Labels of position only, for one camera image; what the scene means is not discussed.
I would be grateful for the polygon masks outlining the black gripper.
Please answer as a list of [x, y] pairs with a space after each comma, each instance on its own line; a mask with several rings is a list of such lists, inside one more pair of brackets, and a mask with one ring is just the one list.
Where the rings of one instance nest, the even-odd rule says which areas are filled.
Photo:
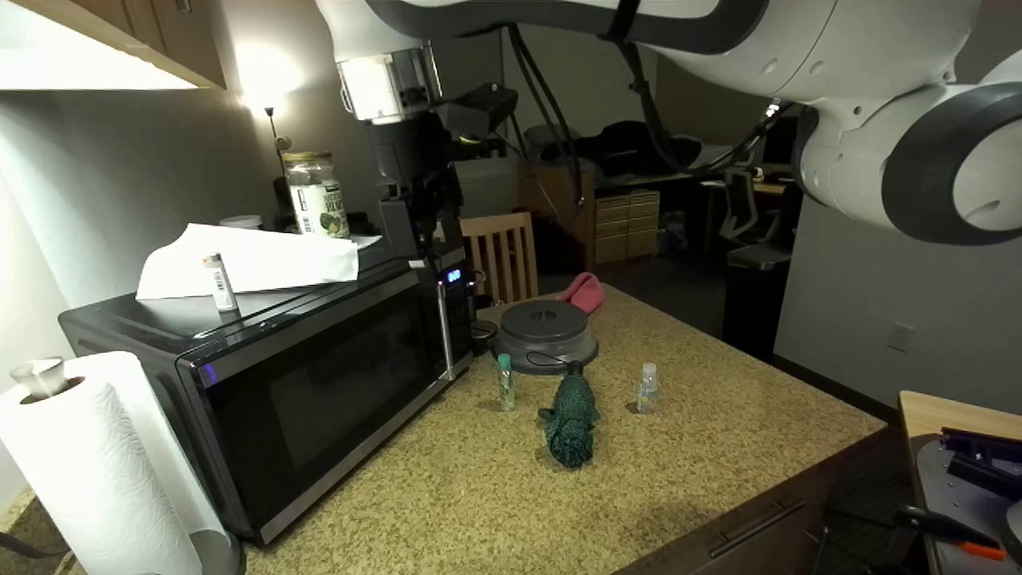
[[452, 158], [483, 147], [515, 107], [515, 89], [483, 82], [461, 96], [435, 99], [410, 119], [372, 129], [380, 168], [390, 179], [390, 194], [410, 215], [410, 233], [419, 254], [444, 260], [462, 247], [462, 191]]

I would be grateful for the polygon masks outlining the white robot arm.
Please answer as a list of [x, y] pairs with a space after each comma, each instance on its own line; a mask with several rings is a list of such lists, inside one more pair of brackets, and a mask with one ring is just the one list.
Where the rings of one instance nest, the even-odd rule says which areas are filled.
[[505, 26], [652, 49], [726, 89], [813, 112], [803, 191], [921, 244], [1022, 235], [1022, 75], [1013, 57], [962, 82], [982, 0], [314, 0], [351, 116], [395, 125], [386, 64]]

